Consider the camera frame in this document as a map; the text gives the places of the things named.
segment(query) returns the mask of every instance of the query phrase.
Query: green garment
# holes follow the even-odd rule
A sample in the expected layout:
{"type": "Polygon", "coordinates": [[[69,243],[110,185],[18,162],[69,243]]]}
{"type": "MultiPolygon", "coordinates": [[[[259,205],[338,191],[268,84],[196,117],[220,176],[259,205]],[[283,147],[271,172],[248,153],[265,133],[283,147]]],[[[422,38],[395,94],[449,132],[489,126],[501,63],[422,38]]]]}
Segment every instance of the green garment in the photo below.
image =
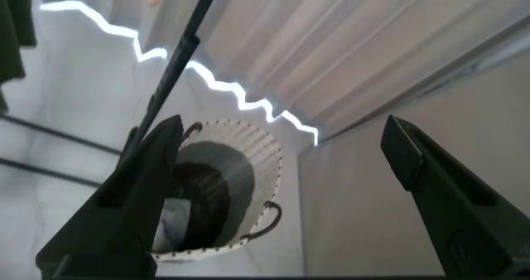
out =
{"type": "MultiPolygon", "coordinates": [[[[0,84],[26,76],[21,46],[36,46],[31,0],[0,0],[0,84]]],[[[7,111],[5,104],[0,93],[0,113],[7,111]]]]}

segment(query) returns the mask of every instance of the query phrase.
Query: marble floor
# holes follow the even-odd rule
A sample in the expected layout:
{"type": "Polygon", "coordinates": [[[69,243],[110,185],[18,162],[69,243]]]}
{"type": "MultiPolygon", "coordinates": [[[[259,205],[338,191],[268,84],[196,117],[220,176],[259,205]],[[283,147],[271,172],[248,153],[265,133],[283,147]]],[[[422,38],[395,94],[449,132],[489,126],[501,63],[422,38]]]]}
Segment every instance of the marble floor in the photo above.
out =
{"type": "MultiPolygon", "coordinates": [[[[137,63],[131,40],[104,34],[79,12],[34,10],[36,49],[24,50],[27,77],[2,91],[17,118],[121,149],[145,114],[166,62],[137,63]]],[[[214,92],[187,70],[157,122],[179,113],[185,127],[212,118],[238,118],[270,130],[282,146],[277,229],[246,247],[192,263],[160,263],[158,275],[296,276],[303,274],[297,153],[312,142],[283,118],[261,109],[241,112],[231,93],[214,92]]],[[[0,156],[103,181],[117,157],[0,121],[0,156]]],[[[38,279],[35,255],[94,189],[0,166],[0,277],[38,279]]]]}

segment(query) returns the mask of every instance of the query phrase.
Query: brown basket handle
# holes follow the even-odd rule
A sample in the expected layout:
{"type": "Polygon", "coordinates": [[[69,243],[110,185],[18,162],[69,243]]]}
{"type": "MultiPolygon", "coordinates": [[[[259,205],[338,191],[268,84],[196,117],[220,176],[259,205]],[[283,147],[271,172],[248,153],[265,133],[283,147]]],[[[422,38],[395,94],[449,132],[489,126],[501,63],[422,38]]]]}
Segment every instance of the brown basket handle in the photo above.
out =
{"type": "Polygon", "coordinates": [[[185,132],[184,135],[182,135],[182,142],[184,142],[188,137],[191,135],[193,131],[200,132],[202,130],[202,123],[194,123],[192,124],[185,132]]]}
{"type": "Polygon", "coordinates": [[[276,209],[277,214],[276,214],[276,217],[274,218],[274,221],[269,226],[265,227],[264,229],[259,230],[257,233],[246,234],[242,236],[241,239],[248,239],[248,240],[257,239],[261,236],[264,236],[265,234],[268,234],[271,230],[273,230],[276,227],[276,225],[278,225],[278,223],[280,223],[280,219],[282,218],[282,207],[280,207],[280,205],[277,204],[276,202],[269,201],[269,200],[265,202],[265,207],[276,209]]]}

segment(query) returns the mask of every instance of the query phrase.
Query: woven basket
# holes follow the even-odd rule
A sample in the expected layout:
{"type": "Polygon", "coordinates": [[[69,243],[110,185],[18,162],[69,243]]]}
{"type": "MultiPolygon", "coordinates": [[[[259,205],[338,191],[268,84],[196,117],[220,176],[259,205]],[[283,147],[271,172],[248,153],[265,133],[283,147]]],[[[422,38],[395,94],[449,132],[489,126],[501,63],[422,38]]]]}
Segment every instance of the woven basket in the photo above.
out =
{"type": "Polygon", "coordinates": [[[232,196],[234,199],[230,202],[228,217],[210,248],[153,253],[155,260],[190,261],[225,253],[267,234],[279,223],[282,208],[274,200],[280,182],[282,152],[270,133],[250,123],[231,119],[195,123],[186,130],[179,149],[176,165],[183,163],[208,165],[215,168],[214,172],[220,171],[228,183],[230,194],[236,196],[232,196]],[[243,159],[227,156],[226,148],[212,148],[208,144],[233,149],[243,159]],[[271,208],[277,210],[275,219],[257,231],[271,208]]]}

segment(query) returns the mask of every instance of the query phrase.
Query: black pole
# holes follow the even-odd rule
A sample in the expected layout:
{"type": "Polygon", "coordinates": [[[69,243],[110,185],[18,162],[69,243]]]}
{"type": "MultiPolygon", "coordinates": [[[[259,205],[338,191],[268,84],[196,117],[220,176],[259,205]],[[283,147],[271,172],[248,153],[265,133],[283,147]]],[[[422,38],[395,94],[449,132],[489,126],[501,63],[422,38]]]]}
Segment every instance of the black pole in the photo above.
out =
{"type": "Polygon", "coordinates": [[[75,184],[78,184],[78,185],[89,186],[89,187],[93,187],[93,188],[99,188],[99,186],[101,186],[101,184],[98,183],[97,181],[89,181],[89,180],[86,180],[84,178],[80,178],[80,177],[77,177],[77,176],[71,176],[71,175],[67,175],[65,173],[61,173],[61,172],[58,172],[58,171],[51,171],[51,170],[48,170],[48,169],[45,169],[45,168],[34,167],[34,166],[31,166],[31,165],[28,165],[28,164],[25,164],[25,163],[11,161],[11,160],[7,160],[7,159],[1,158],[1,157],[0,157],[0,165],[4,165],[4,166],[7,166],[7,167],[20,169],[20,170],[23,170],[23,171],[39,173],[39,174],[42,174],[44,176],[52,176],[52,177],[60,178],[62,180],[71,181],[71,182],[73,182],[75,184]]]}
{"type": "Polygon", "coordinates": [[[182,71],[185,69],[186,64],[195,52],[195,49],[200,43],[196,32],[199,29],[199,26],[205,18],[206,13],[208,12],[208,9],[210,8],[213,1],[214,0],[199,0],[197,2],[197,6],[191,14],[191,18],[185,27],[181,39],[179,40],[179,44],[173,52],[169,63],[167,64],[166,70],[162,75],[157,90],[149,101],[147,113],[143,117],[143,120],[140,123],[137,131],[134,133],[134,136],[131,138],[131,141],[128,142],[128,148],[127,150],[123,151],[122,158],[125,158],[128,154],[130,154],[131,151],[136,149],[143,137],[147,134],[149,127],[151,127],[152,122],[158,115],[158,112],[166,101],[167,96],[175,86],[177,80],[182,74],[182,71]]]}
{"type": "Polygon", "coordinates": [[[66,140],[70,140],[71,142],[77,142],[79,144],[82,144],[84,146],[87,146],[87,147],[92,147],[92,148],[95,148],[95,149],[99,149],[101,151],[104,151],[104,152],[108,152],[108,153],[111,153],[111,154],[114,154],[114,155],[121,155],[122,152],[115,149],[115,148],[111,148],[111,147],[105,147],[104,145],[101,145],[99,143],[96,143],[96,142],[91,142],[91,141],[88,141],[86,139],[83,139],[83,138],[77,138],[75,136],[72,136],[72,135],[69,135],[69,134],[66,134],[66,133],[63,133],[63,132],[59,132],[59,131],[56,131],[56,130],[53,130],[53,129],[50,129],[50,128],[46,128],[46,127],[42,127],[38,124],[34,124],[34,123],[30,123],[30,122],[27,122],[25,120],[21,120],[19,118],[14,118],[14,117],[11,117],[11,116],[8,116],[8,115],[0,115],[0,119],[3,119],[5,120],[6,122],[9,122],[9,123],[14,123],[14,124],[17,124],[19,126],[23,126],[25,128],[30,128],[32,130],[35,130],[37,132],[42,132],[42,133],[46,133],[48,135],[51,135],[51,136],[55,136],[55,137],[58,137],[58,138],[63,138],[63,139],[66,139],[66,140]]]}

